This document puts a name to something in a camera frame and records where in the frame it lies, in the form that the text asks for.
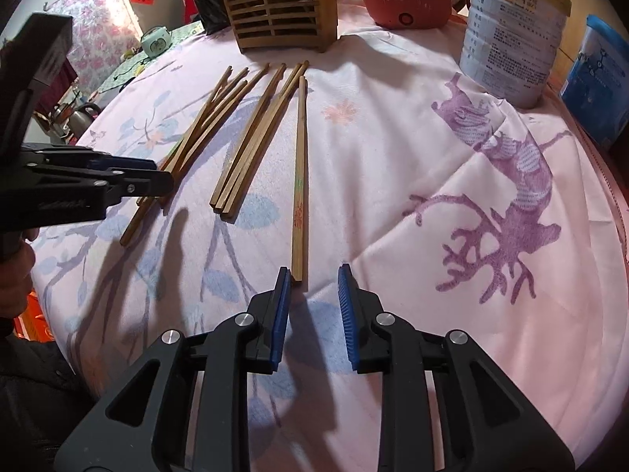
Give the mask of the person's left hand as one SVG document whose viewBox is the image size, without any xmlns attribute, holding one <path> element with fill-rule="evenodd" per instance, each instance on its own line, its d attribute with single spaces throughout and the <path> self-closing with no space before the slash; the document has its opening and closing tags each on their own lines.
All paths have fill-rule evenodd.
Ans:
<svg viewBox="0 0 629 472">
<path fill-rule="evenodd" d="M 35 252 L 30 245 L 39 236 L 39 229 L 24 234 L 19 251 L 0 266 L 0 317 L 19 317 L 28 306 L 28 295 L 33 289 L 31 272 Z"/>
</svg>

